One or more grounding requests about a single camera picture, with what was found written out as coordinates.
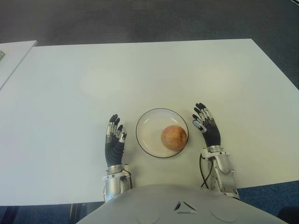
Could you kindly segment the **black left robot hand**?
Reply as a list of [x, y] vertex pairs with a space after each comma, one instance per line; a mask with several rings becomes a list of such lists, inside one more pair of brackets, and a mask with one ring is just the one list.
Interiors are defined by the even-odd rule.
[[122, 164], [127, 132], [119, 122], [120, 117], [114, 114], [107, 125], [105, 159], [108, 167]]

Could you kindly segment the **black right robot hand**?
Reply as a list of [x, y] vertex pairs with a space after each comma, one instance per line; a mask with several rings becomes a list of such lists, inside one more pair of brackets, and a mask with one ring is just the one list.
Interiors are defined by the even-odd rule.
[[197, 129], [201, 131], [206, 146], [220, 146], [221, 135], [211, 112], [202, 103], [196, 103], [194, 111], [197, 113], [197, 115], [192, 115], [192, 123]]

